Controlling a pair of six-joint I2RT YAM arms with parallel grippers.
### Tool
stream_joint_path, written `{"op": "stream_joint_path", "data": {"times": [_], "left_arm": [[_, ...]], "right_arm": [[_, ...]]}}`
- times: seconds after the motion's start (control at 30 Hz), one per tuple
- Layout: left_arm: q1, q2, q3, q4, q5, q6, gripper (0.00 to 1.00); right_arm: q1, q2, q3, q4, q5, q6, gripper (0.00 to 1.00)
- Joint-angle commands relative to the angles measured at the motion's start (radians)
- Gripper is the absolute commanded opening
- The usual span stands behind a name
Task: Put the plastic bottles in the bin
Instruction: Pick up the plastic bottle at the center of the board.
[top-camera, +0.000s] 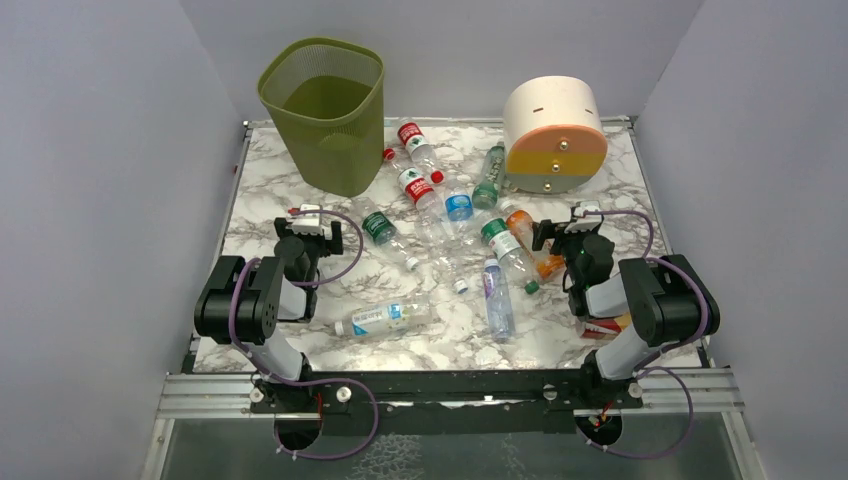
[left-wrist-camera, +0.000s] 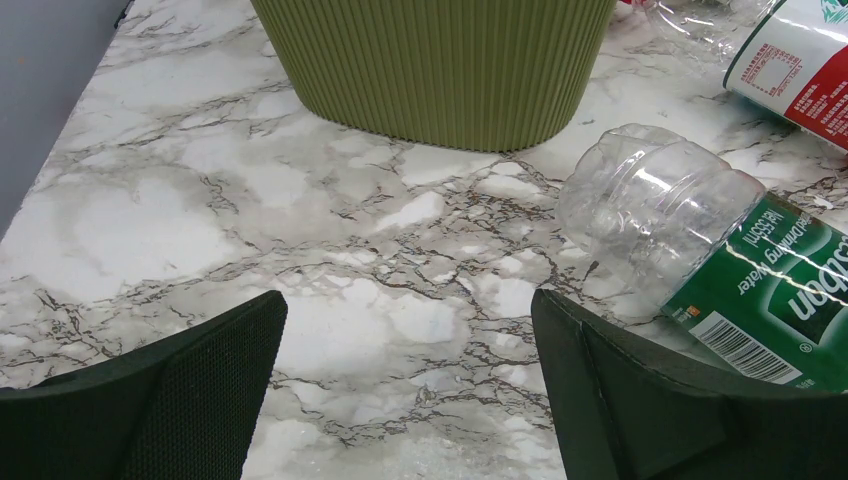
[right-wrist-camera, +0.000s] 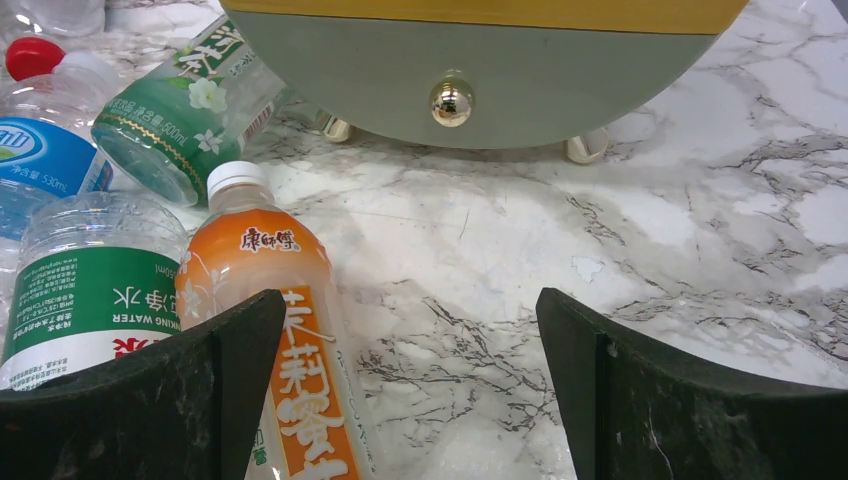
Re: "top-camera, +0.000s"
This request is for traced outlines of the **dark green label bottle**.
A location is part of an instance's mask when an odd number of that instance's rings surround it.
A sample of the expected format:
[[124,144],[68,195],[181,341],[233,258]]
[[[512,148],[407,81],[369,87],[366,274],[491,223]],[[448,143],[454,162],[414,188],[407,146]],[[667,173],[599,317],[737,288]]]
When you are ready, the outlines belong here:
[[407,271],[417,270],[420,260],[415,256],[410,241],[381,211],[368,213],[362,220],[363,231],[385,257],[403,266]]

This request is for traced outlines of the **large clear bottle white cap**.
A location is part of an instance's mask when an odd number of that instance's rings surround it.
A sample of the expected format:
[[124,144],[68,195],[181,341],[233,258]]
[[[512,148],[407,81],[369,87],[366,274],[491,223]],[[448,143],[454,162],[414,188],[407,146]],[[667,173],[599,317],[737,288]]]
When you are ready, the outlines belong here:
[[440,282],[456,294],[466,293],[469,285],[457,262],[455,242],[440,218],[429,213],[419,213],[416,231],[428,249]]

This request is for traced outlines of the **purple label Ganten bottle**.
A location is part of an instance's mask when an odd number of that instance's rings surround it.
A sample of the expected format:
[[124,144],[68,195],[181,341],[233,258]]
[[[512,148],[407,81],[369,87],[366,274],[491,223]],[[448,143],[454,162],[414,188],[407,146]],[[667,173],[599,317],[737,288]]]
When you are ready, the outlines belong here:
[[497,342],[506,342],[515,332],[514,312],[503,269],[495,258],[486,259],[482,270],[486,319]]

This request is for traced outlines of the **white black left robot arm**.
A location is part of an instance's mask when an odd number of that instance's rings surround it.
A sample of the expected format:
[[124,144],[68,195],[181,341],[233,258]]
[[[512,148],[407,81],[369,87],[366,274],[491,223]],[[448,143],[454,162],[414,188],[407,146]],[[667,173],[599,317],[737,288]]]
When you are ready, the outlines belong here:
[[325,229],[317,220],[274,221],[273,254],[258,260],[222,255],[213,266],[194,309],[202,337],[231,345],[261,375],[297,385],[309,370],[306,356],[276,332],[280,322],[309,322],[317,305],[321,258],[344,253],[342,225]]

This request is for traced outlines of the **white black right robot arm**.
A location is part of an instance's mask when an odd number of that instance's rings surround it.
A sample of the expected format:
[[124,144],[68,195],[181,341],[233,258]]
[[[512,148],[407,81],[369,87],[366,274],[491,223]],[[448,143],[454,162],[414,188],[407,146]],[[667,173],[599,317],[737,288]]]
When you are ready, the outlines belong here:
[[598,227],[579,231],[549,219],[533,224],[531,248],[563,258],[563,289],[578,319],[631,318],[583,361],[578,390],[587,405],[614,400],[647,364],[718,328],[717,303],[682,255],[615,261],[615,244]]

